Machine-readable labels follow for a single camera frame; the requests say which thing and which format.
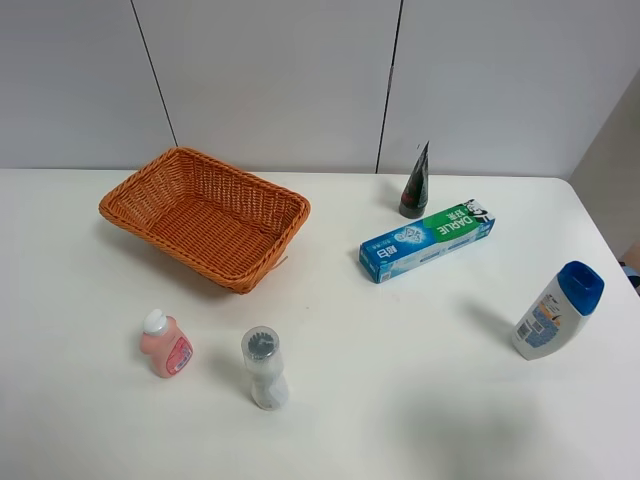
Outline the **black cosmetic tube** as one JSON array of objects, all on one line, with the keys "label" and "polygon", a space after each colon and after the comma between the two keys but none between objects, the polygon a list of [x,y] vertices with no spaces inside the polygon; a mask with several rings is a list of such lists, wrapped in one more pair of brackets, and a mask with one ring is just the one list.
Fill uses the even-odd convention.
[{"label": "black cosmetic tube", "polygon": [[424,145],[401,195],[399,213],[406,218],[415,219],[421,217],[428,203],[428,151],[429,141]]}]

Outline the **orange wicker basket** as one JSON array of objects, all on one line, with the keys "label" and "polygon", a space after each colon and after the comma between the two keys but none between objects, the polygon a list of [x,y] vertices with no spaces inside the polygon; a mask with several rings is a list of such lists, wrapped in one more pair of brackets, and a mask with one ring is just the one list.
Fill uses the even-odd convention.
[{"label": "orange wicker basket", "polygon": [[311,212],[302,195],[187,147],[107,193],[100,214],[217,285],[246,294]]}]

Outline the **blue green toothpaste box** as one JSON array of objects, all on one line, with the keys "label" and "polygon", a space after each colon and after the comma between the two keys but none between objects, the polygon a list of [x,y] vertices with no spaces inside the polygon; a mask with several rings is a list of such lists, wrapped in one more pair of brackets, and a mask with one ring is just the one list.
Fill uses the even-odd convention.
[{"label": "blue green toothpaste box", "polygon": [[470,199],[360,245],[359,261],[376,284],[489,235],[495,217]]}]

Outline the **blue object at edge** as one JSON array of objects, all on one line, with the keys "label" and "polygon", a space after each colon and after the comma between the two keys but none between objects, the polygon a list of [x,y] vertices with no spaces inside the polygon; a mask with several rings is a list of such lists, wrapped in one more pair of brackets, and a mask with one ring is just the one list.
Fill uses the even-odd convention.
[{"label": "blue object at edge", "polygon": [[632,284],[634,290],[636,292],[638,292],[639,291],[639,286],[640,286],[640,275],[639,275],[639,273],[632,266],[627,265],[624,261],[620,261],[619,265],[622,268],[623,272],[625,273],[627,279]]}]

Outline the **clear white salt grinder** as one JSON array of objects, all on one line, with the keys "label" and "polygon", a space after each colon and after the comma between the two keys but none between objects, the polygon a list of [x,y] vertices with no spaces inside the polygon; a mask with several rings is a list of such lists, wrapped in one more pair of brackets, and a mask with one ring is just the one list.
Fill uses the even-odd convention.
[{"label": "clear white salt grinder", "polygon": [[243,336],[241,348],[256,405],[267,411],[282,408],[289,390],[278,334],[267,326],[254,327]]}]

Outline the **pink lotion bottle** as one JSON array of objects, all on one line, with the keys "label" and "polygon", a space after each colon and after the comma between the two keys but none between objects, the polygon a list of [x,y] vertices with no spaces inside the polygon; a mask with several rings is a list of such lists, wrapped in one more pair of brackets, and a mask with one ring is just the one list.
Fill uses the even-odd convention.
[{"label": "pink lotion bottle", "polygon": [[139,348],[161,378],[175,376],[193,357],[193,346],[176,319],[160,309],[154,309],[145,317]]}]

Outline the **white blue shampoo bottle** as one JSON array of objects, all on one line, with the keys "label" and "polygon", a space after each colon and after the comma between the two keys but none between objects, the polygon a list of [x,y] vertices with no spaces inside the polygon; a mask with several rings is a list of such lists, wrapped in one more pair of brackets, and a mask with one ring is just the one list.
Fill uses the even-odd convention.
[{"label": "white blue shampoo bottle", "polygon": [[513,346],[526,360],[562,349],[596,310],[604,288],[604,280],[588,265],[565,264],[514,327]]}]

